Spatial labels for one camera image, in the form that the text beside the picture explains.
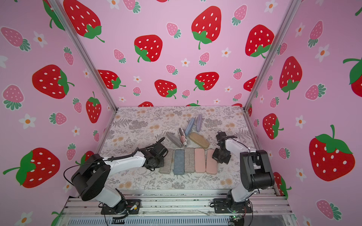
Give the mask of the pink case round glasses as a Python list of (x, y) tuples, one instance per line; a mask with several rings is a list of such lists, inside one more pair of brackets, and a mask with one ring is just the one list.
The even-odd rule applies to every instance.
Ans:
[(210, 175), (216, 175), (217, 174), (218, 162), (215, 159), (213, 159), (213, 153), (214, 153), (214, 150), (212, 150), (212, 149), (207, 150), (206, 173), (210, 174)]

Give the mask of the grey case mint interior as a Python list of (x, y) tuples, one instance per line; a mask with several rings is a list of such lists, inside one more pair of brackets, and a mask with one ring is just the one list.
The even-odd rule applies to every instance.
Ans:
[(167, 155), (164, 157), (164, 166), (159, 169), (161, 174), (170, 174), (173, 159), (173, 150), (169, 149)]

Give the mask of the pink case black glasses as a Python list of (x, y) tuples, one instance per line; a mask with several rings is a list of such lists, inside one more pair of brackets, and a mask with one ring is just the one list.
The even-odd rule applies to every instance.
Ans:
[(194, 154), (195, 154), (195, 172), (205, 173), (206, 171), (205, 150), (202, 148), (195, 148)]

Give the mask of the olive glasses case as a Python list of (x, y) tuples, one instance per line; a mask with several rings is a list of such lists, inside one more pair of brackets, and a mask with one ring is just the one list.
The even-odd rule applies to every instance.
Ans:
[(201, 135), (198, 133), (192, 132), (189, 134), (189, 138), (191, 141), (193, 141), (195, 144), (199, 145), (200, 147), (206, 149), (209, 147), (210, 143)]

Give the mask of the blue-grey case purple glasses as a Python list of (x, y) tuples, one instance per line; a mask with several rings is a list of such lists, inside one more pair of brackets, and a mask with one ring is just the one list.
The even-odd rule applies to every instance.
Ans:
[(185, 152), (182, 149), (174, 151), (174, 175), (183, 175), (184, 171), (184, 161), (185, 161)]

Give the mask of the grey case with red glasses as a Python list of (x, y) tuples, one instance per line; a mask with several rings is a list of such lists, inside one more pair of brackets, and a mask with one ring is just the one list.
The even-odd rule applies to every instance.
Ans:
[(184, 150), (184, 171), (185, 173), (195, 173), (195, 149), (185, 148)]

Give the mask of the grey case tan interior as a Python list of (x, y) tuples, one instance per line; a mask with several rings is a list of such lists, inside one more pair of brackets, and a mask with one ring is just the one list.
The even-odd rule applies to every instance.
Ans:
[(203, 121), (202, 114), (199, 114), (199, 115), (198, 115), (198, 118), (197, 118), (197, 125), (196, 125), (196, 131), (197, 131), (197, 132), (200, 132), (200, 131), (201, 131), (202, 121)]

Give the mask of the light blue case white glasses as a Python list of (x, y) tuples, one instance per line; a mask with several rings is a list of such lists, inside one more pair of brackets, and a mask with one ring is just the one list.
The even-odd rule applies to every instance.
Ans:
[(189, 123), (188, 123), (188, 126), (186, 127), (186, 130), (185, 130), (185, 135), (188, 136), (191, 131), (192, 131), (192, 128), (194, 126), (194, 122), (195, 122), (195, 117), (194, 118), (191, 118), (189, 120)]

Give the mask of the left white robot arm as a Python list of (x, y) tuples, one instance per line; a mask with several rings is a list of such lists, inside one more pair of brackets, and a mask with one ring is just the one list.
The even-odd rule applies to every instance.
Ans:
[(162, 137), (156, 143), (120, 157), (101, 157), (92, 155), (79, 165), (69, 182), (76, 188), (83, 201), (97, 200), (115, 213), (123, 213), (129, 207), (128, 201), (118, 189), (106, 185), (107, 179), (122, 171), (134, 168), (146, 168), (149, 171), (164, 166), (164, 157), (168, 149), (162, 144)]

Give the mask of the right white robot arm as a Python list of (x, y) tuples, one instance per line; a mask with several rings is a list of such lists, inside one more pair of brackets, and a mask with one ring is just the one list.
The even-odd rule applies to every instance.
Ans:
[(241, 182), (228, 192), (227, 203), (230, 206), (245, 204), (254, 193), (274, 185), (272, 167), (265, 150), (252, 151), (236, 136), (228, 136), (223, 131), (217, 132), (216, 140), (219, 147), (212, 155), (214, 160), (228, 164), (232, 154), (239, 158)]

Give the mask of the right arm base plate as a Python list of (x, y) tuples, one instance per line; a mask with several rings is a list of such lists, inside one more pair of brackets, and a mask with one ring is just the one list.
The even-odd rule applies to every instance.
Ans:
[(252, 204), (249, 200), (245, 202), (234, 202), (227, 198), (215, 198), (209, 207), (218, 214), (246, 214), (252, 213)]

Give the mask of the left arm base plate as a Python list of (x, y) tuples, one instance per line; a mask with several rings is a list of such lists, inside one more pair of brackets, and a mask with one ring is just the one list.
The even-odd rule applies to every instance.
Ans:
[(120, 215), (119, 218), (125, 218), (128, 215), (136, 215), (139, 213), (141, 205), (140, 199), (121, 200), (115, 207), (109, 207), (103, 204), (101, 207), (102, 215)]

